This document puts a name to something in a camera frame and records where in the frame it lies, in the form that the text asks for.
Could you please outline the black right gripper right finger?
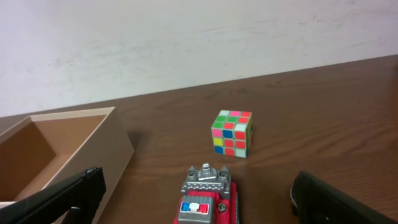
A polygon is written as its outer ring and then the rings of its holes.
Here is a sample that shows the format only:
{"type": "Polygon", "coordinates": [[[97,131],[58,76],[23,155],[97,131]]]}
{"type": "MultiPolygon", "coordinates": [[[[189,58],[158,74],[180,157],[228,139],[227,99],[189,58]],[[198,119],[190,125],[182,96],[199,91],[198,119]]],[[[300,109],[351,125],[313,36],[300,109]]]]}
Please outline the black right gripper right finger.
{"type": "Polygon", "coordinates": [[[290,188],[290,200],[300,224],[397,224],[304,171],[290,188]]]}

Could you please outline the multicolour puzzle cube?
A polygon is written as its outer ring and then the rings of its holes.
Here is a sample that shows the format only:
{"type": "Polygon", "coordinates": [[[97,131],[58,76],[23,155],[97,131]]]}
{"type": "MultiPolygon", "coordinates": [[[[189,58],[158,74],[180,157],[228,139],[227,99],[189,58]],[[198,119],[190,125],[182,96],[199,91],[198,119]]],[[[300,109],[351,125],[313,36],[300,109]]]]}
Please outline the multicolour puzzle cube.
{"type": "Polygon", "coordinates": [[[253,130],[251,112],[221,110],[211,125],[214,151],[217,154],[247,158],[253,130]]]}

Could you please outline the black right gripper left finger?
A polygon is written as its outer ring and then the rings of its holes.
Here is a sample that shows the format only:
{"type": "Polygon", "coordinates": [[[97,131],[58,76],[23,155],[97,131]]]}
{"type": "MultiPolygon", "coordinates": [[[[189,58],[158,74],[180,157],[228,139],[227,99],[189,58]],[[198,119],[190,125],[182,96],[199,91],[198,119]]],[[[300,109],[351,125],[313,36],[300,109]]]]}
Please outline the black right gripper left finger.
{"type": "Polygon", "coordinates": [[[103,169],[92,167],[1,209],[1,224],[92,223],[106,192],[103,169]]]}

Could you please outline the red grey toy fire truck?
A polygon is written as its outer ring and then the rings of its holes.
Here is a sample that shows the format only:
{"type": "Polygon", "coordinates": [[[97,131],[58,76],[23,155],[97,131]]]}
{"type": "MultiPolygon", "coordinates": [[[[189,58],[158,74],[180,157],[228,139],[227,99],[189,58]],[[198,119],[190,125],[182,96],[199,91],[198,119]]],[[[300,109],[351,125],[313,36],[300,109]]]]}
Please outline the red grey toy fire truck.
{"type": "Polygon", "coordinates": [[[174,224],[240,223],[238,188],[226,166],[191,166],[181,193],[174,224]]]}

